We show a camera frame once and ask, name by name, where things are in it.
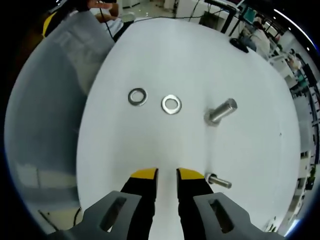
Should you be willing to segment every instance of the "white tabletop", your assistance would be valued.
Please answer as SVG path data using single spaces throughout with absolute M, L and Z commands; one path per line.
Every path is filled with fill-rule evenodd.
M 232 182 L 213 185 L 264 229 L 278 226 L 294 194 L 300 134 L 286 82 L 258 54 L 234 48 L 210 28 L 173 19 L 131 25 L 105 59 L 89 93 L 77 148 L 77 184 L 83 210 L 130 174 L 159 168 L 155 216 L 149 239 L 183 239 L 178 216 L 176 168 L 214 172 Z M 144 88 L 143 106 L 128 93 Z M 180 98 L 168 115 L 164 96 Z M 204 114 L 226 99 L 238 109 L 218 127 Z

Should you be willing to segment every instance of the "black cable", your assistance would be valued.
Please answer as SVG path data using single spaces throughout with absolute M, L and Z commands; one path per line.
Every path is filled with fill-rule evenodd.
M 44 220 L 46 220 L 46 222 L 54 228 L 54 230 L 59 231 L 59 229 L 56 227 L 56 225 L 54 225 L 47 217 L 46 215 L 44 215 L 43 212 L 41 212 L 40 210 L 38 210 L 38 213 L 44 218 Z
M 194 13 L 195 13 L 195 10 L 196 10 L 199 2 L 200 2 L 200 0 L 198 0 L 198 1 L 196 2 L 195 6 L 194 6 L 194 8 L 193 8 L 193 10 L 192 10 L 192 12 L 191 12 L 191 15 L 190 15 L 190 18 L 189 18 L 189 21 L 188 21 L 188 22 L 190 22 L 191 18 L 193 18 Z
M 106 19 L 105 19 L 105 16 L 104 16 L 103 13 L 102 13 L 101 8 L 99 8 L 99 9 L 100 9 L 101 17 L 103 18 L 103 21 L 104 21 L 106 27 L 108 28 L 110 37 L 112 38 L 112 40 L 113 40 L 114 42 L 116 42 L 116 41 L 114 40 L 114 37 L 113 37 L 112 34 L 111 34 L 110 28 L 109 28 L 109 26 L 108 26 L 108 24 L 107 24 L 107 21 L 106 21 Z
M 81 207 L 79 207 L 79 209 L 76 211 L 76 213 L 75 213 L 75 215 L 74 215 L 74 218 L 73 218 L 73 226 L 76 225 L 77 217 L 78 217 L 78 214 L 80 213 L 80 210 L 81 210 Z
M 220 13 L 221 13 L 221 12 L 219 12 L 218 19 L 216 20 L 216 27 L 215 27 L 215 29 L 218 29 L 218 23 L 219 23 Z
M 224 9 L 221 9 L 221 10 L 219 10 L 219 11 L 216 11 L 216 12 L 214 12 L 213 14 L 217 14 L 217 13 L 222 12 L 222 11 L 224 11 Z M 151 20 L 151 19 L 189 19 L 189 18 L 198 19 L 198 18 L 202 18 L 203 16 L 204 16 L 204 15 L 201 15 L 201 16 L 192 16 L 192 17 L 189 17 L 189 16 L 183 16 L 183 17 L 155 16 L 155 17 L 140 19 L 140 20 L 134 21 L 133 23 L 137 23 L 137 22 L 141 22 L 141 21 L 146 21 L 146 20 Z

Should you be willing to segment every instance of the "metal bolt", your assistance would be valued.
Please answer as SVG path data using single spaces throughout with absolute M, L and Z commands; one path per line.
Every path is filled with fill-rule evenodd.
M 218 184 L 221 187 L 224 187 L 226 189 L 230 189 L 232 187 L 232 183 L 223 179 L 220 179 L 217 177 L 217 175 L 211 173 L 208 178 L 207 181 L 209 184 Z
M 238 105 L 233 98 L 229 98 L 216 109 L 209 109 L 204 115 L 204 120 L 210 126 L 217 126 L 221 119 L 237 110 Z

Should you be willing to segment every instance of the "hand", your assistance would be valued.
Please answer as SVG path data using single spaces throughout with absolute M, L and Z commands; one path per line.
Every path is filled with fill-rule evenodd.
M 100 3 L 98 0 L 88 0 L 87 6 L 89 9 L 110 9 L 112 3 Z

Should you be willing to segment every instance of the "yellow object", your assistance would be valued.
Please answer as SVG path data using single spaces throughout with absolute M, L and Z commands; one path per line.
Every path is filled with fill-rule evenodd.
M 182 180 L 191 180 L 191 179 L 204 179 L 205 176 L 203 176 L 201 173 L 186 169 L 186 168 L 178 168 L 180 171 L 180 176 Z
M 156 170 L 157 170 L 156 167 L 138 170 L 135 173 L 133 173 L 130 177 L 136 178 L 136 179 L 152 179 L 153 180 L 155 178 Z
M 53 18 L 53 16 L 56 14 L 57 12 L 54 12 L 53 14 L 51 14 L 45 21 L 44 21 L 44 24 L 43 24 L 43 30 L 42 30 L 42 36 L 45 38 L 46 37 L 46 31 L 47 31 L 47 28 L 50 24 L 50 21 L 51 19 Z

